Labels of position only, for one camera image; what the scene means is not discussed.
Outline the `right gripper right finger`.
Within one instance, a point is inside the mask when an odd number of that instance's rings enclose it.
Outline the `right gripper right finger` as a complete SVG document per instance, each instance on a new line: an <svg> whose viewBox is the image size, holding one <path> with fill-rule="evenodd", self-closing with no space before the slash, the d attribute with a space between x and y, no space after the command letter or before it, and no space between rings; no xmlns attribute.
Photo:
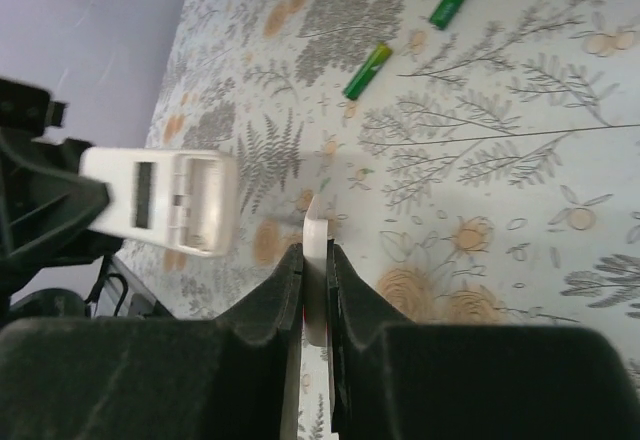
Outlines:
<svg viewBox="0 0 640 440"><path fill-rule="evenodd" d="M418 324L327 259L331 428L342 439L635 439L639 399L599 333Z"/></svg>

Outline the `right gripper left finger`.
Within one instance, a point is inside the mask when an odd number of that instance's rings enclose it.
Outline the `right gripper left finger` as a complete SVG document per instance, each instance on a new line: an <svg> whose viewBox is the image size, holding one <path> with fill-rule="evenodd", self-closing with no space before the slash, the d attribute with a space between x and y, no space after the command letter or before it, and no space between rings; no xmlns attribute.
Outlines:
<svg viewBox="0 0 640 440"><path fill-rule="evenodd" d="M303 256L210 320L32 318L1 333L5 439L293 439Z"/></svg>

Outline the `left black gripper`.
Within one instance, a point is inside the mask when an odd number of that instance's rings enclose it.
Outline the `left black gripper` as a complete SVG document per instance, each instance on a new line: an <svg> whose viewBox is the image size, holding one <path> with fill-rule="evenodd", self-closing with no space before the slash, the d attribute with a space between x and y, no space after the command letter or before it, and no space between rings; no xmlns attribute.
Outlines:
<svg viewBox="0 0 640 440"><path fill-rule="evenodd" d="M0 80L1 270L89 264L113 252L113 238L90 224L110 203L107 185L82 177L91 143L38 140L61 128L67 104L48 90Z"/></svg>

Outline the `white remote control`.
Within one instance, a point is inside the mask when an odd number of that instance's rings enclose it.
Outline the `white remote control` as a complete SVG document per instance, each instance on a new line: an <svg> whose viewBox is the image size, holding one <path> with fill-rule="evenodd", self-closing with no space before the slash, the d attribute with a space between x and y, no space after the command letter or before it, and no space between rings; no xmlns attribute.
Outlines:
<svg viewBox="0 0 640 440"><path fill-rule="evenodd" d="M109 193L92 231L203 258L231 248L239 167L229 154L91 147L81 156L79 174Z"/></svg>

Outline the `white remote battery cover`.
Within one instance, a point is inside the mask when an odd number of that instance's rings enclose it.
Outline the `white remote battery cover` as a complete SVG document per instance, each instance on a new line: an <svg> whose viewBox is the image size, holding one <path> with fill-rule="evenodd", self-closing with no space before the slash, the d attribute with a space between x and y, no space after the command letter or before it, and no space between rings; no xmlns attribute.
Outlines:
<svg viewBox="0 0 640 440"><path fill-rule="evenodd" d="M322 217L321 197L316 194L307 209L302 233L301 302L294 321L287 354L280 439L296 439L298 425L301 337L314 346L327 346L326 271L328 220Z"/></svg>

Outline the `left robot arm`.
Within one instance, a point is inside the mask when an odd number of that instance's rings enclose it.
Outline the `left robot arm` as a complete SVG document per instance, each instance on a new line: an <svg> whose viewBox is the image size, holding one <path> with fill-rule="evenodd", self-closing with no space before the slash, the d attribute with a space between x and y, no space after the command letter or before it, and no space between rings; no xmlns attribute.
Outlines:
<svg viewBox="0 0 640 440"><path fill-rule="evenodd" d="M105 284L114 280L122 287L115 315L126 307L134 317L167 317L165 306L134 290L134 280L114 261L123 236L89 228L114 199L106 183L80 174L80 159L90 143L40 140L47 128L62 126L65 109L45 89L1 81L1 323L29 317L89 318ZM48 288L11 301L43 269L96 260L102 265L87 297Z"/></svg>

